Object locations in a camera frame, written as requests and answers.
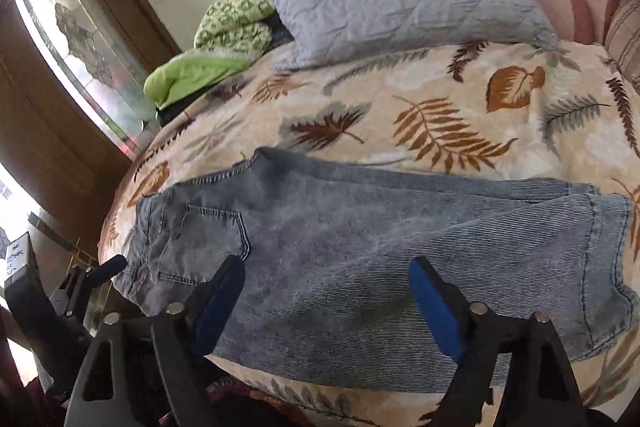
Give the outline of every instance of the green blanket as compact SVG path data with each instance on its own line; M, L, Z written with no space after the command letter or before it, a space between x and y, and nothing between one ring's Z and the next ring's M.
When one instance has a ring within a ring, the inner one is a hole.
M195 49L151 73L145 82L145 95L158 109L164 109L198 89L245 70L271 42L271 29L259 21L274 11L273 0L216 1L200 22Z

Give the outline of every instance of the white label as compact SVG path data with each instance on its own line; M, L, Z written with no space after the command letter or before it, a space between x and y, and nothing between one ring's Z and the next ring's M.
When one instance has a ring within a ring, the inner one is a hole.
M29 232L6 247L6 276L11 277L29 262Z

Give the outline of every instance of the stained glass window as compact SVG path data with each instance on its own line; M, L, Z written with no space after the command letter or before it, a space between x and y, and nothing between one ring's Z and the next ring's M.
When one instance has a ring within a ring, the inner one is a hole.
M16 0L54 74L91 120L130 158L159 127L142 86L148 75L96 0Z

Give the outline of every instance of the leaf pattern bedspread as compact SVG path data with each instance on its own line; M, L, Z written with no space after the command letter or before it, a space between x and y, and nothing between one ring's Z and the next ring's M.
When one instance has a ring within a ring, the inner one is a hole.
M278 146L385 169L552 176L624 194L634 215L623 273L640 288L640 94L603 47L562 42L545 52L471 42L274 73L272 64L289 51L283 46L265 55L162 129L116 194L102 232L102 262L126 254L144 194L229 168L257 147ZM638 355L635 328L609 353L574 363L586 403L621 393L638 373ZM318 386L212 358L273 396L354 425L424 425L441 398ZM495 397L483 425L494 420L499 389Z

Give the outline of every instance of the jeans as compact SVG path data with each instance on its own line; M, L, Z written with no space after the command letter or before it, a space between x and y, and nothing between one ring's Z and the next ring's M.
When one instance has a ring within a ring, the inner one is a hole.
M586 184L391 172L261 148L143 198L114 285L157 314L239 255L246 283L214 354L321 385L433 393L456 366L412 298L414 257L499 314L546 311L570 359L584 359L638 316L622 283L629 215L627 199Z

